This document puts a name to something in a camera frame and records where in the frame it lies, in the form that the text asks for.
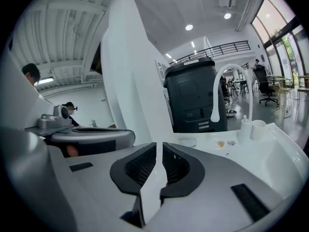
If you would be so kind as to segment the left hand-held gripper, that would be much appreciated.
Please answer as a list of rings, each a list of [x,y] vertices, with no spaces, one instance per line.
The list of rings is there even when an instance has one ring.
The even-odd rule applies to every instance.
[[[25,128],[25,131],[47,136],[45,142],[58,147],[65,157],[108,153],[132,147],[135,143],[135,133],[131,130],[72,127],[68,108],[57,105],[52,115],[42,114],[35,126]]]

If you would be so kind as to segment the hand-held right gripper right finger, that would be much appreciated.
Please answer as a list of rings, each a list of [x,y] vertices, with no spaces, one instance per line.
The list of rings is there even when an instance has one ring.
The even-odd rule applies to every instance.
[[[268,215],[281,196],[238,163],[163,143],[168,176],[150,232],[234,232]]]

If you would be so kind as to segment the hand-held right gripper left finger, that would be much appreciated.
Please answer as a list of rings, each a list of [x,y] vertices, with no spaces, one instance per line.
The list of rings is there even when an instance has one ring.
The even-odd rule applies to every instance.
[[[79,232],[143,232],[141,188],[156,164],[156,143],[65,158],[52,166]]]

